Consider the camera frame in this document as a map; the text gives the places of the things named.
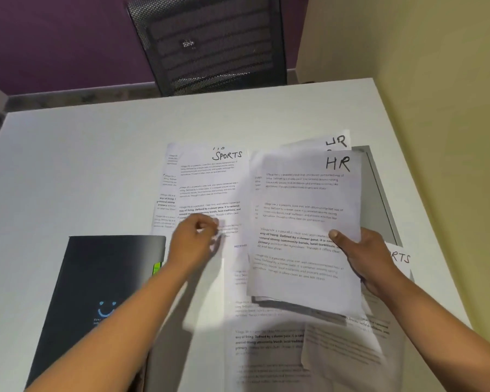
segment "office chair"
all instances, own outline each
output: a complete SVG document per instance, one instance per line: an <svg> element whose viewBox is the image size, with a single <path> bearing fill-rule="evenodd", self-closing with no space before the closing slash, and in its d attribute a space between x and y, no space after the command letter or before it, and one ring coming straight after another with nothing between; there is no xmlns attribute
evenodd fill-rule
<svg viewBox="0 0 490 392"><path fill-rule="evenodd" d="M280 0L130 0L162 96L287 84Z"/></svg>

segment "smiley face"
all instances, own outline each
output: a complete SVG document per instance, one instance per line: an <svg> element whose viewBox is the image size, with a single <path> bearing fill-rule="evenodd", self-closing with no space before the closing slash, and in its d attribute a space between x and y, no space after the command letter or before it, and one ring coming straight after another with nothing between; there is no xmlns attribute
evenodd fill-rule
<svg viewBox="0 0 490 392"><path fill-rule="evenodd" d="M106 318L111 315L114 311L114 307L116 306L116 301L112 301L110 303L105 303L100 301L100 308L98 308L98 315L101 318Z"/></svg>

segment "person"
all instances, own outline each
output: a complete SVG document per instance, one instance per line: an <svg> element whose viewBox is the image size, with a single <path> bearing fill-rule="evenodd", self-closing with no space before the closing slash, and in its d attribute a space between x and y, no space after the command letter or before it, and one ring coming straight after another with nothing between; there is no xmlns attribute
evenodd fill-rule
<svg viewBox="0 0 490 392"><path fill-rule="evenodd" d="M218 220L203 214L192 214L179 223L160 272L26 391L125 392L182 285L209 259L217 229ZM346 253L367 289L389 307L444 388L490 392L490 343L405 277L381 235L364 228L361 232L359 243L335 230L329 236Z"/></svg>

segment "yellow wall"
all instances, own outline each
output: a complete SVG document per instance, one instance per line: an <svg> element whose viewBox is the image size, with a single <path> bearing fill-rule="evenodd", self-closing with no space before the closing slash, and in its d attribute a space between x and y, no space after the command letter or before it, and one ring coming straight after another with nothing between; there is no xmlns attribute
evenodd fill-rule
<svg viewBox="0 0 490 392"><path fill-rule="evenodd" d="M490 340L490 0L310 0L296 72L375 78L472 325Z"/></svg>

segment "person's right arm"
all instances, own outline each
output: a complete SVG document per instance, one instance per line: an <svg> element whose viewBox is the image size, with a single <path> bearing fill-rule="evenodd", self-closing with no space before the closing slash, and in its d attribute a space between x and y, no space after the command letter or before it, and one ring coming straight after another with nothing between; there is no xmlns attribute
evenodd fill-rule
<svg viewBox="0 0 490 392"><path fill-rule="evenodd" d="M446 390L490 392L490 343L405 277L381 235L362 228L359 243L335 230L329 236L367 289L392 311Z"/></svg>

